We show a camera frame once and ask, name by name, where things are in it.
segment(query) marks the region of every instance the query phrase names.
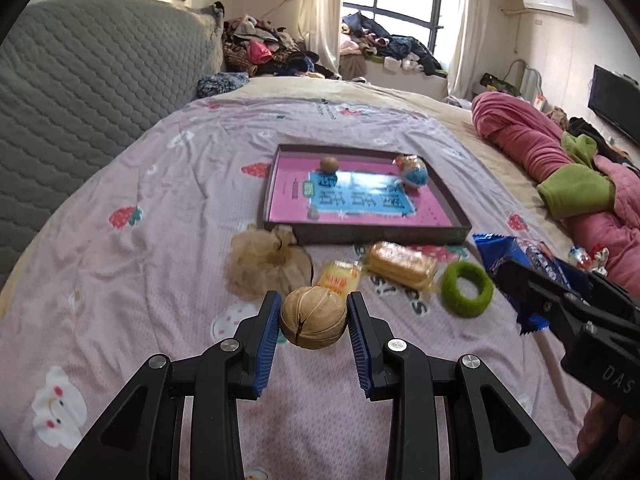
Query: window frame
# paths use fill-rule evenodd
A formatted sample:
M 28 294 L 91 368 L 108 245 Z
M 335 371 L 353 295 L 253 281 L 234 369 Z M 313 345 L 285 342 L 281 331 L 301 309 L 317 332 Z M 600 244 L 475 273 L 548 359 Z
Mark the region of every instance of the window frame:
M 390 18 L 395 18 L 396 20 L 401 20 L 403 22 L 413 23 L 414 25 L 420 25 L 421 27 L 428 28 L 429 33 L 429 44 L 427 48 L 433 53 L 436 48 L 436 37 L 438 35 L 438 30 L 444 28 L 439 25 L 440 21 L 440 6 L 442 5 L 442 0 L 433 0 L 431 3 L 431 21 L 425 22 L 424 20 L 419 20 L 418 18 L 414 18 L 413 16 L 407 16 L 406 14 L 400 14 L 399 12 L 393 12 L 392 10 L 386 10 L 378 7 L 378 0 L 373 0 L 373 6 L 365 6 L 360 4 L 352 4 L 349 2 L 342 2 L 343 7 L 349 7 L 350 9 L 356 10 L 365 10 L 372 12 L 374 16 L 376 14 L 380 14 L 382 16 L 388 16 Z

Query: human hand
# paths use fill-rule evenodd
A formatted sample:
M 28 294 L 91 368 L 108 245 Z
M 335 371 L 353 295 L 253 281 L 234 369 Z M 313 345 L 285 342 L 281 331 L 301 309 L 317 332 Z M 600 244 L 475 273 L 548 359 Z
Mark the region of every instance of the human hand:
M 620 410 L 601 396 L 591 394 L 591 406 L 584 415 L 584 425 L 578 433 L 578 451 L 581 454 L 593 450 L 598 441 L 607 432 L 610 425 L 620 414 Z M 626 415 L 620 419 L 618 439 L 626 444 L 640 427 L 640 420 L 632 420 Z

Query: bed sheet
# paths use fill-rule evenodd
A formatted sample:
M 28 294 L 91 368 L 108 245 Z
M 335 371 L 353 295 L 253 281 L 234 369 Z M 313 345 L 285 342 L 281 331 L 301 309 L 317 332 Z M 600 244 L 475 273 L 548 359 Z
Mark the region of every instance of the bed sheet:
M 475 232 L 526 235 L 560 250 L 535 210 L 478 158 L 484 144 L 465 147 L 447 129 L 472 128 L 464 110 L 342 82 L 263 81 L 162 120 L 67 200 L 24 255 L 19 280 L 5 293 L 0 373 L 25 379 L 0 383 L 0 429 L 36 480 L 54 478 L 149 355 L 200 354 L 257 311 L 226 291 L 223 269 L 232 236 L 257 217 L 278 144 L 420 153 Z M 298 99 L 270 94 L 277 91 Z M 367 95 L 371 104 L 362 103 Z M 363 251 L 307 249 L 316 272 L 327 260 L 354 260 Z M 452 252 L 478 260 L 470 238 L 443 257 Z M 375 276 L 360 290 L 394 335 L 442 358 L 480 356 L 562 457 L 574 456 L 588 393 L 560 369 L 562 347 L 549 332 L 520 337 L 500 294 L 481 317 L 465 320 L 448 314 L 437 296 L 418 298 Z M 278 345 L 269 387 L 257 402 L 240 402 L 238 412 L 246 470 L 282 480 L 384 477 L 390 403 L 364 399 L 346 335 L 321 351 Z M 187 414 L 184 450 L 189 430 Z M 188 477 L 186 463 L 181 476 Z

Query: black flat screen tv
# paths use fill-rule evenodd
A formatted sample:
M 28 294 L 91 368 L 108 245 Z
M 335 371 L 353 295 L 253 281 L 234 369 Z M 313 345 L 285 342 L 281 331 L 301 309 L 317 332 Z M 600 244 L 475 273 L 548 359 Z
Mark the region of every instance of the black flat screen tv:
M 640 146 L 640 90 L 636 84 L 596 65 L 589 108 Z

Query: air conditioner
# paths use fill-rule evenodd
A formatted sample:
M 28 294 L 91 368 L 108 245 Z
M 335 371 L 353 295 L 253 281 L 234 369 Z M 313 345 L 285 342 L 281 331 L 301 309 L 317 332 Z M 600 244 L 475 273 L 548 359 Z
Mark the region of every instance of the air conditioner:
M 575 18 L 576 3 L 575 0 L 523 0 L 524 6 L 531 10 L 546 10 L 546 12 L 554 12 L 571 16 Z

